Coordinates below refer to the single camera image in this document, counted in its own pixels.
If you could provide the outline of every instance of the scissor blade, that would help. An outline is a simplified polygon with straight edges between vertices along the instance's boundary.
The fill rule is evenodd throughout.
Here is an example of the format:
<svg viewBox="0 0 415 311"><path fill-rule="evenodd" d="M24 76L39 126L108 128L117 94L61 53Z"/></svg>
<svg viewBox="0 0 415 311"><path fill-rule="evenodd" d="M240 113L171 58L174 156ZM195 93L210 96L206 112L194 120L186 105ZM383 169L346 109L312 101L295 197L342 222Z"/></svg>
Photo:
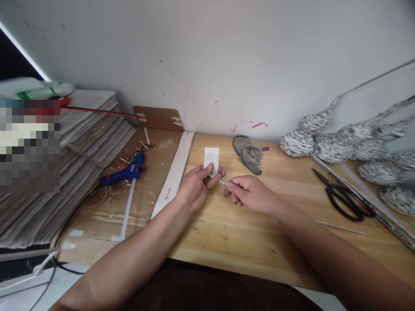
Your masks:
<svg viewBox="0 0 415 311"><path fill-rule="evenodd" d="M313 168L313 171L317 175L317 177L320 178L326 185L331 185L331 182L326 177L321 175L321 173L318 170Z"/></svg>

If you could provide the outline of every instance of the black scissors handle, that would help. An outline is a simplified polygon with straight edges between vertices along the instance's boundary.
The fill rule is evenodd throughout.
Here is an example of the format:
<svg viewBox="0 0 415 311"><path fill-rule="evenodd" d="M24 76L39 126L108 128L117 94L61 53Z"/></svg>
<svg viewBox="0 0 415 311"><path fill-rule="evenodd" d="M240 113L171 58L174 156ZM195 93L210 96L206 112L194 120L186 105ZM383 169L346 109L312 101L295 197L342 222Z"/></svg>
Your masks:
<svg viewBox="0 0 415 311"><path fill-rule="evenodd" d="M362 201L361 198L356 196L352 191L350 191L346 187L338 186L342 188L342 191L347 194L349 202L353 205L353 207L359 211L360 214L367 218L374 218L376 216L375 212L371 209L371 207L365 202Z"/></svg>
<svg viewBox="0 0 415 311"><path fill-rule="evenodd" d="M327 187L326 192L327 192L327 196L329 197L330 202L332 202L334 208L336 208L336 210L338 210L344 217L346 217L347 219L349 219L351 221L354 221L354 222L364 221L364 217L363 217L362 213L360 213L360 211L356 208L357 207L356 204L348 197L348 195L345 192L343 192L343 190L341 188ZM342 203L344 203L357 217L353 217L352 215L346 213L337 204L334 197L336 197L337 199L342 201Z"/></svg>

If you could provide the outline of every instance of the person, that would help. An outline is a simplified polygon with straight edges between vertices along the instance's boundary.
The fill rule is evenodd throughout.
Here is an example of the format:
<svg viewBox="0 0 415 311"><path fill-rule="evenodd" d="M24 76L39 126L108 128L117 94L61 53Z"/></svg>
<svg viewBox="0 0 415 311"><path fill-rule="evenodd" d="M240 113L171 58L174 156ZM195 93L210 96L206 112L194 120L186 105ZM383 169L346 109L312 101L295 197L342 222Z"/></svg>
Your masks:
<svg viewBox="0 0 415 311"><path fill-rule="evenodd" d="M291 286L221 270L168 265L181 233L226 171L198 166L143 229L99 259L50 310L320 310ZM348 310L415 310L415 291L388 269L284 201L257 177L234 177L225 197L273 217Z"/></svg>

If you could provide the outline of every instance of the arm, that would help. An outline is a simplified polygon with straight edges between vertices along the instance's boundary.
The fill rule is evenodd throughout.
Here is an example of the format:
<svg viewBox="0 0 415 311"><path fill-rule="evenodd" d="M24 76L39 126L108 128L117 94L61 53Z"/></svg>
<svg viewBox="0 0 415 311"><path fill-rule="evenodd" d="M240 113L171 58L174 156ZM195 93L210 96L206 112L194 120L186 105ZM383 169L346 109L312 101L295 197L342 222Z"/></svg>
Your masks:
<svg viewBox="0 0 415 311"><path fill-rule="evenodd" d="M278 220L348 310L413 310L415 291L373 258L281 199L254 176L225 183L224 196Z"/></svg>
<svg viewBox="0 0 415 311"><path fill-rule="evenodd" d="M160 268L208 190L226 171L210 178L213 165L183 177L176 197L143 229L98 260L52 307L57 310L114 310L137 293Z"/></svg>

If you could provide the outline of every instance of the white wall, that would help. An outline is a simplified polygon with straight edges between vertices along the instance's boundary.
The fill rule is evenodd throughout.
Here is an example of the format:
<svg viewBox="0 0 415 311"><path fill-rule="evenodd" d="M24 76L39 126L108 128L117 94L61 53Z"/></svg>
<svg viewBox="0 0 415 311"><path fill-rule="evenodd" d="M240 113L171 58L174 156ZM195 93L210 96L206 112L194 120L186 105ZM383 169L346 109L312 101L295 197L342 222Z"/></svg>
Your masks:
<svg viewBox="0 0 415 311"><path fill-rule="evenodd" d="M113 89L130 113L176 108L187 130L270 141L414 58L414 13L410 0L0 3L0 20L51 78ZM414 93L415 64L344 98L329 130Z"/></svg>

